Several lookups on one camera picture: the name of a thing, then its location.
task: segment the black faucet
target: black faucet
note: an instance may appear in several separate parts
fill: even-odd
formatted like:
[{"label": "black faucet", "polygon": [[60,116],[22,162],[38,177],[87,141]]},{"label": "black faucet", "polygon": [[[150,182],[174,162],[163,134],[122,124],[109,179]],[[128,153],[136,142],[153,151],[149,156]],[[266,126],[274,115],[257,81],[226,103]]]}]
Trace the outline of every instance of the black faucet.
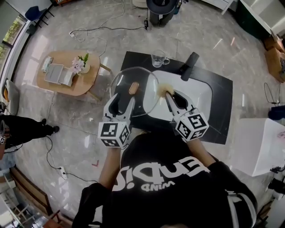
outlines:
[{"label": "black faucet", "polygon": [[181,79],[183,81],[188,81],[192,73],[193,67],[198,59],[199,55],[196,52],[192,52],[187,61],[182,65],[182,67],[180,68],[180,72],[181,72]]}]

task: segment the sink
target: sink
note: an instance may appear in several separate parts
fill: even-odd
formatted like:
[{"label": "sink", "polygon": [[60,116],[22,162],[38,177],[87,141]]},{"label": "sink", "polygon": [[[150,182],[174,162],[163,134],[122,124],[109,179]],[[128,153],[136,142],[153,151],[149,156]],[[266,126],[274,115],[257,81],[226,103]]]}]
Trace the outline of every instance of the sink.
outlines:
[{"label": "sink", "polygon": [[[200,112],[203,112],[207,120],[209,119],[212,102],[212,89],[207,83],[191,78],[189,78],[188,81],[183,81],[181,80],[180,75],[161,70],[156,70],[153,73],[156,75],[159,83],[168,83],[172,85],[175,90],[181,91],[190,97],[195,107],[198,108]],[[150,79],[147,81],[146,92],[143,99],[144,110],[151,110],[153,108],[154,104],[150,101],[153,101],[153,96],[157,96],[156,93],[154,95],[153,90],[153,79]],[[172,121],[173,119],[173,115],[169,111],[164,98],[160,98],[158,100],[158,103],[153,110],[148,113],[148,115],[153,118],[167,121]]]}]

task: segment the marble floor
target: marble floor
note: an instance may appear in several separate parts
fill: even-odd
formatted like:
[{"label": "marble floor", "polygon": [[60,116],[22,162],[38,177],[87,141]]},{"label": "marble floor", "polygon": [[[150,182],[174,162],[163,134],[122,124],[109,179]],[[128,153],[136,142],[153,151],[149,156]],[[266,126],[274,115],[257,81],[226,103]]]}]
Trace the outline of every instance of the marble floor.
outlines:
[{"label": "marble floor", "polygon": [[[242,117],[266,117],[268,108],[263,83],[267,82],[274,97],[279,84],[270,76],[265,62],[262,43],[246,33],[235,22],[230,12],[221,11],[202,1],[183,4],[178,15],[165,28],[146,31],[101,29],[94,33],[81,34],[79,42],[70,37],[69,32],[79,27],[96,28],[107,19],[121,15],[123,5],[112,0],[82,0],[52,8],[55,17],[50,17],[49,26],[41,29],[29,40],[19,62],[14,82],[20,89],[19,116],[40,121],[48,118],[48,123],[58,125],[60,131],[51,136],[53,149],[50,163],[64,166],[86,180],[97,180],[104,164],[106,149],[98,142],[98,122],[102,118],[103,106],[108,98],[108,83],[112,76],[100,71],[93,90],[99,90],[104,99],[96,102],[88,95],[71,97],[53,93],[37,87],[36,74],[44,57],[54,50],[84,49],[90,53],[102,54],[101,62],[111,68],[114,74],[120,71],[126,51],[151,53],[163,50],[169,58],[185,61],[193,52],[200,55],[197,66],[208,69],[233,80],[232,115],[226,145],[204,143],[207,150],[228,164],[233,153],[235,126]],[[111,28],[136,28],[143,26],[146,10],[131,9],[129,0],[124,3],[124,15],[110,20],[105,26]],[[281,97],[285,89],[281,85]],[[245,106],[242,107],[242,94]],[[73,176],[63,180],[46,161],[45,139],[32,140],[17,151],[16,164],[49,197],[52,209],[60,209],[74,217],[79,206],[81,191],[90,182]],[[259,207],[271,197],[265,192],[272,174],[249,177],[237,170],[234,173],[248,185],[256,195]]]}]

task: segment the brown box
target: brown box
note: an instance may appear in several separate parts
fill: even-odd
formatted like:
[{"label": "brown box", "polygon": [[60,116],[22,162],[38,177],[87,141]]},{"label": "brown box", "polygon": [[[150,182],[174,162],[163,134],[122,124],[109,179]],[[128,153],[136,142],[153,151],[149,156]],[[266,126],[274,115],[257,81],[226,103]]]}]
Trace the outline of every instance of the brown box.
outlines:
[{"label": "brown box", "polygon": [[282,40],[278,37],[269,37],[264,40],[265,49],[269,51],[272,48],[276,48],[278,51],[285,53],[285,48],[282,44]]},{"label": "brown box", "polygon": [[269,73],[280,82],[285,82],[285,73],[280,75],[282,66],[280,59],[285,59],[285,54],[280,53],[276,48],[272,48],[265,53],[265,58]]}]

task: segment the flower vase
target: flower vase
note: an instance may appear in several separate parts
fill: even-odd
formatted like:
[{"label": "flower vase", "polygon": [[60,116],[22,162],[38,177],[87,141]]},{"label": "flower vase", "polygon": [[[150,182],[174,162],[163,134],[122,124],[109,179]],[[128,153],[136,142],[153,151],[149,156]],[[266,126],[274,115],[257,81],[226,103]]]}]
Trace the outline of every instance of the flower vase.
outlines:
[{"label": "flower vase", "polygon": [[90,70],[90,65],[88,63],[85,63],[85,66],[82,68],[82,71],[80,73],[88,73]]}]

